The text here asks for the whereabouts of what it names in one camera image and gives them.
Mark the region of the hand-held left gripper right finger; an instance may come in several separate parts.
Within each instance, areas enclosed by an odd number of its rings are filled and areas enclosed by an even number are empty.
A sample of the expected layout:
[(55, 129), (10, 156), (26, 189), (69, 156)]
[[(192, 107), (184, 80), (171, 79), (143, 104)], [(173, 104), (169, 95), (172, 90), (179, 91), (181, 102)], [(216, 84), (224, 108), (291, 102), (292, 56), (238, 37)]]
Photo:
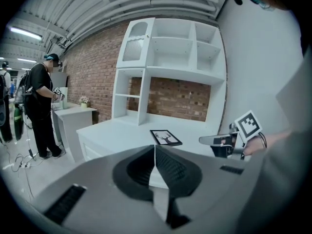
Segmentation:
[(155, 210), (167, 223), (194, 221), (226, 194), (247, 162), (155, 146)]

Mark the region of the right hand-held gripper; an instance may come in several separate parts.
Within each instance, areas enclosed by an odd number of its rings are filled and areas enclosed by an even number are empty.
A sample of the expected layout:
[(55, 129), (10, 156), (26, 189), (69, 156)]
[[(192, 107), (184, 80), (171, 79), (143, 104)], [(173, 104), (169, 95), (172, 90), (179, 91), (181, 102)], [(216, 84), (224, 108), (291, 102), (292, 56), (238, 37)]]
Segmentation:
[(243, 160), (247, 142), (257, 136), (263, 137), (262, 126), (249, 110), (229, 125), (225, 135), (202, 136), (199, 143), (209, 145), (216, 157)]

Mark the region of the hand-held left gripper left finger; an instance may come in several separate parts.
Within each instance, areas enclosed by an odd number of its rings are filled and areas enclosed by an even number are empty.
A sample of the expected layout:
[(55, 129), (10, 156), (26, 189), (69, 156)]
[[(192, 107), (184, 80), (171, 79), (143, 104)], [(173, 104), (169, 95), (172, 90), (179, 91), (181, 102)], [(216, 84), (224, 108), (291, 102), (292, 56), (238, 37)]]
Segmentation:
[(43, 231), (167, 231), (153, 192), (129, 176), (153, 165), (153, 145), (82, 163), (36, 196), (30, 217)]

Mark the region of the framed deer antler picture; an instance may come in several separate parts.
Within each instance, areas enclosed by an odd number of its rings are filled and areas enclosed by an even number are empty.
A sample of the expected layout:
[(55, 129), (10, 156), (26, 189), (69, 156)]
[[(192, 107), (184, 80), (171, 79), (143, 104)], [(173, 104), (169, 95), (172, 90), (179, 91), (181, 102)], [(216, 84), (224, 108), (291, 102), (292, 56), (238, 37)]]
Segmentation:
[(168, 130), (150, 130), (150, 133), (158, 145), (166, 145), (174, 147), (183, 144)]

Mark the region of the person's right forearm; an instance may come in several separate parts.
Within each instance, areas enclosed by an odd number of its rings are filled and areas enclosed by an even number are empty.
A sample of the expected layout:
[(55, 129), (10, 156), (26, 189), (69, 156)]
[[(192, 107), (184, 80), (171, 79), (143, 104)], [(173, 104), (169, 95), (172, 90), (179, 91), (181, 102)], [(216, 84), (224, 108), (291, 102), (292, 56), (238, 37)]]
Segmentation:
[(262, 150), (268, 149), (272, 147), (276, 142), (281, 139), (285, 139), (288, 137), (292, 132), (291, 131), (284, 131), (279, 134), (269, 135), (266, 136), (266, 140), (263, 137), (255, 136), (254, 138), (250, 139), (244, 149), (244, 155), (250, 156), (253, 153)]

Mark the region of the white desk with drawers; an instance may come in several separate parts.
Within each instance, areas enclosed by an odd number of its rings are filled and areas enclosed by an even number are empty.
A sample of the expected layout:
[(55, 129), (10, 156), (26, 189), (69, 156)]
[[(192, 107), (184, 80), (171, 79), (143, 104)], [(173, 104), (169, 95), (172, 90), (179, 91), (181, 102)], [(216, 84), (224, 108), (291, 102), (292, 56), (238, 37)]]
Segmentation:
[(176, 117), (147, 114), (145, 122), (137, 125), (137, 113), (107, 120), (77, 130), (85, 160), (123, 152), (146, 145), (155, 145), (151, 130), (168, 130), (182, 142), (183, 151), (213, 156), (211, 148), (200, 144), (202, 136), (216, 135), (219, 124)]

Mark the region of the white cabinet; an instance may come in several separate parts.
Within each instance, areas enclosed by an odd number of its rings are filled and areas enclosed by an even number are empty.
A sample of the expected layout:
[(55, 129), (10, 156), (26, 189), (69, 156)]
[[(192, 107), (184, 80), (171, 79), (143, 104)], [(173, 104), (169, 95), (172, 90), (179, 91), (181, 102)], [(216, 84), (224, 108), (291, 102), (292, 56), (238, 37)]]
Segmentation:
[(72, 163), (84, 161), (77, 130), (91, 126), (94, 108), (83, 108), (69, 102), (65, 109), (59, 103), (53, 105), (52, 122), (57, 141), (62, 144)]

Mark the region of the white shelf unit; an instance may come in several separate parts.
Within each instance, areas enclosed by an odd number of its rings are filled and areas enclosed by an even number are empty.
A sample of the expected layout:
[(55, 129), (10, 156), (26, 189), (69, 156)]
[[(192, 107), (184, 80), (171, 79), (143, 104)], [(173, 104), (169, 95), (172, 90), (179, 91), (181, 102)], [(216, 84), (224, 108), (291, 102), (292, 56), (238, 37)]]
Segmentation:
[(116, 65), (112, 118), (142, 125), (147, 114), (151, 78), (209, 85), (205, 124), (216, 134), (227, 93), (227, 67), (220, 30), (184, 19), (147, 18), (129, 23)]

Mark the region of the white cylinder container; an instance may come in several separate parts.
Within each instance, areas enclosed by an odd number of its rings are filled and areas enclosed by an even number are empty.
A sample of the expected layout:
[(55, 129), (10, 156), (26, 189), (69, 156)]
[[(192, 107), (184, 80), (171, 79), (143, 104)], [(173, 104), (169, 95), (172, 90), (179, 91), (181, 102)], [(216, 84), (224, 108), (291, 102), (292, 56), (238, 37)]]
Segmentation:
[(68, 97), (68, 88), (61, 87), (60, 88), (62, 99), (59, 101), (59, 105), (61, 109), (67, 109), (67, 97)]

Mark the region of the green black bag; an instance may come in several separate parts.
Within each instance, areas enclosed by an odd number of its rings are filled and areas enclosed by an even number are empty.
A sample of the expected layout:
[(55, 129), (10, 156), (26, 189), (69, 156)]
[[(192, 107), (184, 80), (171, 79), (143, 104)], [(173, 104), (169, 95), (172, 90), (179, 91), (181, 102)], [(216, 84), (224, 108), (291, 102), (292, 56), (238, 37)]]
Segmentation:
[(14, 130), (16, 140), (19, 141), (23, 134), (23, 109), (22, 104), (15, 104), (14, 107)]

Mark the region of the row of white ceiling pipes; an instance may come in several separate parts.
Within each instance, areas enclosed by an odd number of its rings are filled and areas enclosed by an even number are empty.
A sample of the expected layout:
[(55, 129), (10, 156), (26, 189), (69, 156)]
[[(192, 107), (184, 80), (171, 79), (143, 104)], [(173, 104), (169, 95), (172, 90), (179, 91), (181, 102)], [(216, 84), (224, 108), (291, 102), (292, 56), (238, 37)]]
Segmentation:
[(124, 11), (138, 9), (144, 6), (182, 5), (215, 12), (218, 3), (219, 0), (116, 0), (87, 16), (64, 37), (62, 42), (75, 41), (85, 33), (101, 25), (104, 19), (109, 19)]

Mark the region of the ceiling light tube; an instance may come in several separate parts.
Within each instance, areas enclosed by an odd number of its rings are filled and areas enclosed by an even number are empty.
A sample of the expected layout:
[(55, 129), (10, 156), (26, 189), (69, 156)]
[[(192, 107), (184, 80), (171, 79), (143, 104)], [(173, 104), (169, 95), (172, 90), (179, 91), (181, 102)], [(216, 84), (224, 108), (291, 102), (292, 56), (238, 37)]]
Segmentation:
[(24, 35), (24, 36), (27, 36), (27, 37), (30, 37), (30, 38), (33, 38), (33, 39), (37, 39), (37, 40), (42, 40), (42, 36), (39, 35), (39, 34), (35, 34), (33, 32), (30, 32), (30, 31), (27, 31), (27, 30), (24, 30), (24, 29), (21, 29), (21, 28), (17, 28), (17, 27), (12, 27), (12, 26), (10, 26), (9, 29), (13, 33)]

